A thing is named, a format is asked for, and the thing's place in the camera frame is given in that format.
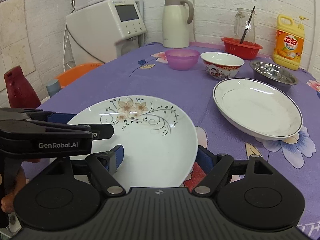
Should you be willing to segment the person's left hand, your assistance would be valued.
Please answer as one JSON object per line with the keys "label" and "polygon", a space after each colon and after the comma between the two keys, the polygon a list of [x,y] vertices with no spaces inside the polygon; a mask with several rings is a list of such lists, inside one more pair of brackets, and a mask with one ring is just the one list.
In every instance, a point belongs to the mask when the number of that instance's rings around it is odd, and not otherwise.
{"label": "person's left hand", "polygon": [[23,167],[20,167],[16,176],[16,184],[13,190],[6,194],[1,200],[1,209],[5,213],[14,212],[14,198],[18,192],[25,187],[27,179]]}

